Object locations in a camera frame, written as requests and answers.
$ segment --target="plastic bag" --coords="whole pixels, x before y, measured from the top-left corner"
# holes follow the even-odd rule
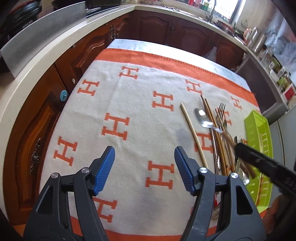
[[[204,58],[216,62],[217,47],[214,46],[210,52],[208,52]]]

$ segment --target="tablecloth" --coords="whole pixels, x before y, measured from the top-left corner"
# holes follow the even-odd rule
[[[111,241],[179,240],[195,198],[186,192],[174,161],[182,146],[200,161],[180,109],[184,103],[207,163],[214,172],[210,134],[193,109],[226,104],[231,135],[246,139],[243,120],[259,111],[254,95],[230,80],[199,67],[158,55],[105,49],[70,95],[46,153],[40,190],[50,174],[74,174],[102,155],[108,145],[116,157],[104,190],[94,198]],[[81,233],[73,194],[72,225]]]

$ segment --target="bolt head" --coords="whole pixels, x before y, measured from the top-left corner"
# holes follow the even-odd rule
[[[201,172],[201,173],[207,173],[207,169],[206,169],[205,167],[201,167],[201,168],[200,168],[200,172]]]
[[[50,175],[51,178],[57,178],[59,174],[57,172],[54,172],[53,174]]]
[[[239,175],[235,172],[231,173],[230,176],[234,179],[237,179],[239,177]]]
[[[88,167],[84,167],[81,169],[82,173],[88,173],[89,172],[89,168]]]

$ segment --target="wooden cabinet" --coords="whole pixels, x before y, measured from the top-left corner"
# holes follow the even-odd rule
[[[136,10],[133,12],[132,38],[167,44],[178,18],[162,13]]]
[[[234,69],[242,63],[244,51],[228,39],[218,36],[216,63]]]
[[[71,93],[90,64],[116,38],[129,38],[131,14],[122,15],[92,31],[69,48],[54,63],[67,90]]]
[[[131,38],[131,27],[132,27],[132,13],[127,13],[116,19],[110,21],[109,30],[109,42],[112,42],[113,33],[117,39],[130,39]]]
[[[175,40],[170,46],[203,56],[213,43],[214,32],[196,23],[178,19],[172,39]]]
[[[52,65],[26,99],[12,128],[5,153],[3,193],[12,225],[24,224],[39,194],[46,150],[65,102],[65,89]]]
[[[193,23],[174,16],[134,11],[132,21],[132,39],[185,50],[205,56],[217,47],[216,63],[233,69],[242,63],[244,51],[221,35]]]
[[[109,41],[109,25],[103,25],[79,40],[54,63],[69,94],[89,65]]]

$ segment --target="green dish rack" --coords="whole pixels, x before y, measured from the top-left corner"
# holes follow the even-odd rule
[[[272,140],[267,119],[256,111],[252,111],[244,120],[248,145],[264,155],[273,158]],[[253,167],[256,178],[250,179],[247,184],[249,191],[258,212],[265,211],[270,202],[272,183],[269,178]]]

